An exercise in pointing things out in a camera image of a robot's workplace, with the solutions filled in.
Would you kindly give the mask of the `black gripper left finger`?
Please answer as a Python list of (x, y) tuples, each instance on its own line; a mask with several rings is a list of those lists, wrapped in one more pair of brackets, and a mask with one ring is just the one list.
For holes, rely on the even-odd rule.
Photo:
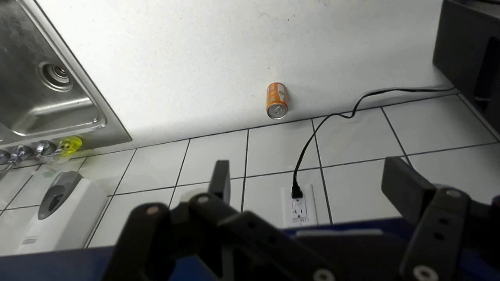
[(326, 258), (257, 214), (234, 209), (230, 189), (230, 162), (223, 159), (209, 189), (177, 208), (137, 206), (104, 281), (168, 281), (188, 256), (219, 281), (340, 281)]

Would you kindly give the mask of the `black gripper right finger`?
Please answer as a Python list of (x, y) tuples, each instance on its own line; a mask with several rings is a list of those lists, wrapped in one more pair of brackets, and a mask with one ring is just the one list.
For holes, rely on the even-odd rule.
[(476, 201), (387, 158), (382, 190), (415, 226), (399, 273), (405, 281), (494, 281), (500, 272), (500, 197)]

